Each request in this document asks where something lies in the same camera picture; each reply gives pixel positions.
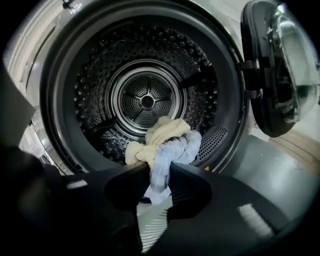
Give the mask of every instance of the cloth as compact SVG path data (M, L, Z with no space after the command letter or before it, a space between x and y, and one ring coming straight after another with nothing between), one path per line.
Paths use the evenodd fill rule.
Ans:
M201 135L190 130L181 137L172 138L159 146L156 151L150 178L152 190L161 193L169 184L171 162L188 165L199 152Z
M171 162L190 164L199 151L201 135L183 119L172 120L166 116L148 129L146 145L130 142L125 151L125 162L147 162L150 167L150 186L144 196L152 204L160 204L170 194L168 187Z
M190 126L181 118L170 119L162 116L156 124L149 128L145 135L145 144L132 141L125 150L125 163L134 164L138 161L147 162L152 172L156 152L161 144L172 137L180 137L190 131Z

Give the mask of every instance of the door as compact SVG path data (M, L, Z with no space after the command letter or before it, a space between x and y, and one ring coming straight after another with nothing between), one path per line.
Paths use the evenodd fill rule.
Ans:
M265 0L241 14L246 97L256 123L270 137L288 132L317 101L318 54L307 33L286 9Z

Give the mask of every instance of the yellow cloth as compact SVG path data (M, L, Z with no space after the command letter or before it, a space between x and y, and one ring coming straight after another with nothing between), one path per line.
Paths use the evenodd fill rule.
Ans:
M136 141L128 144L125 150L125 163L130 165L138 161L147 162L152 171L159 145L173 137L180 137L188 131L190 131L190 126L183 119L160 117L156 124L148 129L145 135L146 145Z

